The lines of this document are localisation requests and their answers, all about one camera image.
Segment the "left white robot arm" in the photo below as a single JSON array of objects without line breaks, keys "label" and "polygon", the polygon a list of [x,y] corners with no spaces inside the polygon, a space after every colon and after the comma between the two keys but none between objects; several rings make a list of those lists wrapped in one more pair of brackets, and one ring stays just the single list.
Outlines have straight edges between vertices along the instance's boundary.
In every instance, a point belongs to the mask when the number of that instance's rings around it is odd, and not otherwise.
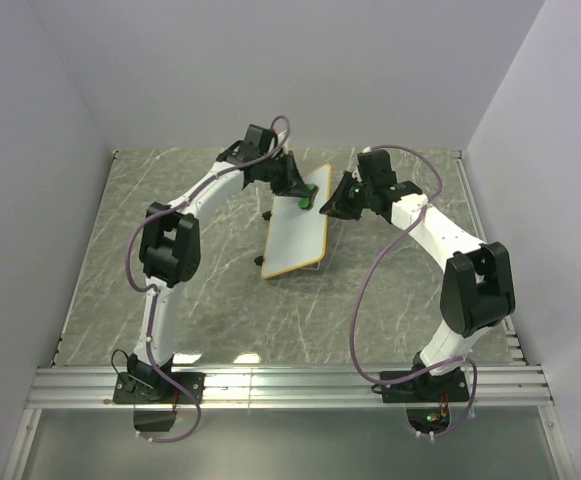
[{"label": "left white robot arm", "polygon": [[171,368],[178,301],[199,268],[201,233],[215,211],[251,183],[270,186],[276,198],[266,214],[270,227],[260,261],[263,277],[274,278],[324,257],[327,221],[317,205],[329,192],[330,178],[328,165],[301,177],[285,147],[238,141],[187,192],[150,205],[130,238],[140,244],[145,275],[143,285],[131,286],[144,294],[145,308],[139,339],[127,358],[127,374],[148,401],[166,399],[177,384]]}]

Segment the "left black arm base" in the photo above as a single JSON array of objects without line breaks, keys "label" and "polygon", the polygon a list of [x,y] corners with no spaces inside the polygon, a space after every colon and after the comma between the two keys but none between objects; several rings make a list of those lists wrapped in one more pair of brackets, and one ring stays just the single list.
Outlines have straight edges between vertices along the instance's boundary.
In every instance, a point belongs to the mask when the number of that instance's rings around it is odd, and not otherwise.
[{"label": "left black arm base", "polygon": [[121,372],[112,402],[118,405],[193,404],[203,397],[206,375],[197,371],[173,372],[165,365],[166,380],[150,365],[139,362]]}]

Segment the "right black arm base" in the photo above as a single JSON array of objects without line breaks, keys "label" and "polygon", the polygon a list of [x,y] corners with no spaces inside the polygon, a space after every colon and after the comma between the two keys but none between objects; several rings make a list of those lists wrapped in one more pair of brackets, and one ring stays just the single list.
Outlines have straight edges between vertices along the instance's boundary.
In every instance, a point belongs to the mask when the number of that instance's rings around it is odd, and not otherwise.
[{"label": "right black arm base", "polygon": [[442,400],[467,402],[470,397],[466,377],[460,367],[441,376],[426,373],[401,384],[375,384],[371,390],[389,404],[439,403]]}]

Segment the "green whiteboard eraser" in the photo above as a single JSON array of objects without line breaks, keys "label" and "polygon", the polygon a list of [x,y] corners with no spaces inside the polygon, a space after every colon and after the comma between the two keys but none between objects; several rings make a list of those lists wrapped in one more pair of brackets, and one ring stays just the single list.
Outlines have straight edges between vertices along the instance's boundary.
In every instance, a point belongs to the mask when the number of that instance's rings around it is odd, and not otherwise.
[{"label": "green whiteboard eraser", "polygon": [[298,207],[301,210],[309,211],[314,205],[314,199],[318,193],[319,188],[315,184],[307,184],[304,195],[299,198]]}]

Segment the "yellow framed whiteboard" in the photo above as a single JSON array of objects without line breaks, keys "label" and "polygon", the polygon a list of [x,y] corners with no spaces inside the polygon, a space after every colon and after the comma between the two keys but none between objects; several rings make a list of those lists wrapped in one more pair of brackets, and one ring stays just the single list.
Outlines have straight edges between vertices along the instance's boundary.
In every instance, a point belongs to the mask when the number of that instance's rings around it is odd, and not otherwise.
[{"label": "yellow framed whiteboard", "polygon": [[271,208],[261,277],[269,280],[306,267],[316,267],[325,257],[328,217],[319,212],[331,195],[332,166],[325,163],[310,172],[305,182],[317,192],[310,209],[300,200],[275,197]]}]

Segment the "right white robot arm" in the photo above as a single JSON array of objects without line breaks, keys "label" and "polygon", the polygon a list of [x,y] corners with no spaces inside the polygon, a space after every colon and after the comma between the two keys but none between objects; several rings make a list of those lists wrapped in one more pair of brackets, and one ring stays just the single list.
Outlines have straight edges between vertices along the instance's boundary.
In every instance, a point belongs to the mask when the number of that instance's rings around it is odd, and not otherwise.
[{"label": "right white robot arm", "polygon": [[401,379],[411,381],[418,397],[431,400],[445,390],[445,375],[467,361],[477,340],[514,312],[510,255],[501,243],[467,233],[435,207],[440,189],[426,194],[411,181],[399,181],[391,149],[383,145],[359,153],[355,169],[344,172],[320,212],[358,220],[371,211],[400,231],[378,261],[409,237],[441,268],[441,323],[415,358],[414,371]]}]

